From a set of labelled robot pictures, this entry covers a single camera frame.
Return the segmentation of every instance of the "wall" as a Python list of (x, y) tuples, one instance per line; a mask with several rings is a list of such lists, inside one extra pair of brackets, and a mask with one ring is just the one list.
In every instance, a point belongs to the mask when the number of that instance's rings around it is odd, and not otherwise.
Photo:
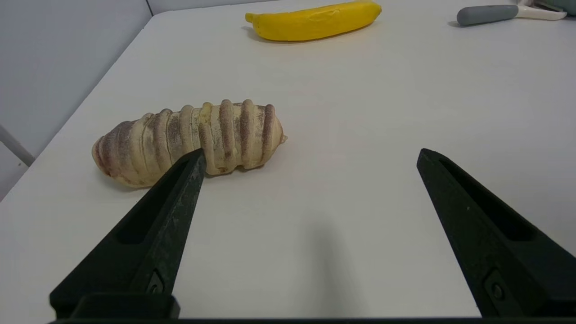
[(152, 13), (159, 14), (170, 10), (236, 5), (238, 3), (271, 0), (148, 0)]
[(37, 157), (150, 18), (145, 0), (0, 1), (0, 123)]
[(0, 201), (28, 167), (0, 142)]

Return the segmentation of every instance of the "white table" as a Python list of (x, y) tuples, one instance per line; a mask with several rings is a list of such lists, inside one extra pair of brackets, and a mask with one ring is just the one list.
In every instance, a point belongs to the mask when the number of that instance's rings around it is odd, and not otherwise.
[(262, 169), (206, 179), (174, 294), (183, 317), (478, 316), (416, 170), (437, 150), (576, 252), (576, 21), (452, 26), (466, 5), (380, 1), (371, 26), (258, 39), (245, 12), (155, 16), (0, 204), (0, 322), (48, 294), (144, 190), (96, 168), (123, 120), (228, 98), (272, 103), (289, 136)]

